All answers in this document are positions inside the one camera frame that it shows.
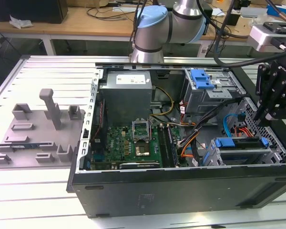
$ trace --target green circuit board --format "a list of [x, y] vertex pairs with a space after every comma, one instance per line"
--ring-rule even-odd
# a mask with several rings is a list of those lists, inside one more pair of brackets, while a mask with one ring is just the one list
[[[179, 129], [172, 127], [172, 135], [175, 142], [180, 140]], [[136, 135], [146, 135], [146, 126], [138, 126], [135, 129]], [[148, 147], [149, 155], [138, 156], [136, 150], [141, 145]], [[112, 169], [113, 163], [126, 163], [126, 162], [156, 162], [160, 164], [161, 153], [158, 142], [157, 127], [151, 127], [151, 139], [148, 143], [145, 141], [133, 140], [132, 126], [110, 126], [107, 132], [106, 150], [102, 161], [95, 162], [95, 158], [92, 158], [91, 169]]]

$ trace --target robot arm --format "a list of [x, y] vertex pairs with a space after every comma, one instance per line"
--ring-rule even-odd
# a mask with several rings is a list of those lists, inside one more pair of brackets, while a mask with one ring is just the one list
[[[255, 25], [247, 42], [260, 52], [284, 52], [286, 23]], [[255, 93], [259, 96], [255, 120], [286, 119], [286, 57], [259, 65]]]
[[195, 42], [201, 38], [204, 28], [205, 18], [196, 0], [179, 0], [173, 12], [163, 6], [147, 6], [140, 17], [131, 62], [164, 62], [164, 43]]

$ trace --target wooden workbench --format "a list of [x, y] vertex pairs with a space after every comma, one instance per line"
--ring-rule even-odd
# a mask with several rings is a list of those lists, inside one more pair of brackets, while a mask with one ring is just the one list
[[[223, 11], [227, 10], [230, 0], [224, 2], [213, 1], [212, 7], [221, 8]], [[260, 5], [251, 5], [251, 7], [263, 7]], [[113, 16], [121, 14], [122, 12], [109, 11], [106, 13], [99, 13], [99, 17]], [[134, 13], [128, 14], [130, 19], [133, 19]], [[222, 22], [223, 17], [217, 17], [218, 21]], [[250, 27], [248, 22], [250, 19], [240, 18], [236, 26], [229, 26], [233, 34], [248, 35]], [[128, 41], [133, 29], [133, 22], [125, 17], [122, 21], [102, 21], [93, 18], [86, 13], [83, 7], [69, 7], [67, 17], [61, 24], [49, 24], [33, 22], [33, 27], [17, 29], [8, 22], [0, 22], [0, 31], [6, 37], [16, 38], [36, 38], [42, 39], [48, 55], [55, 55], [55, 49], [52, 43], [53, 39], [62, 40], [99, 40], [99, 41]], [[199, 44], [201, 44], [199, 57], [205, 55], [205, 51], [215, 38], [215, 29], [209, 26], [208, 32], [202, 36]], [[226, 44], [240, 45], [245, 44], [244, 39], [228, 38]]]

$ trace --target motherboard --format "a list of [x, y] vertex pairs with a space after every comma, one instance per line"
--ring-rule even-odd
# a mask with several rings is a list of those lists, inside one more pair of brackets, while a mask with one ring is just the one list
[[[138, 168], [142, 164], [150, 167], [165, 166], [163, 164], [165, 163], [163, 162], [163, 156], [161, 155], [161, 149], [165, 148], [165, 146], [163, 147], [165, 143], [159, 137], [159, 131], [164, 129], [164, 127], [149, 126], [147, 129], [145, 126], [108, 127], [106, 149], [104, 152], [93, 154], [91, 169]], [[181, 139], [179, 129], [176, 126], [169, 127], [169, 129], [171, 131], [172, 145], [176, 145], [177, 141]], [[147, 135], [149, 139], [134, 138], [134, 136]]]

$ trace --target black box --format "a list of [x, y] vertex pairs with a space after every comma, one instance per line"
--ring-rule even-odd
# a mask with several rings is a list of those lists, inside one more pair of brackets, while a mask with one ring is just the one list
[[0, 0], [0, 21], [9, 21], [11, 15], [20, 20], [59, 24], [67, 12], [66, 0]]

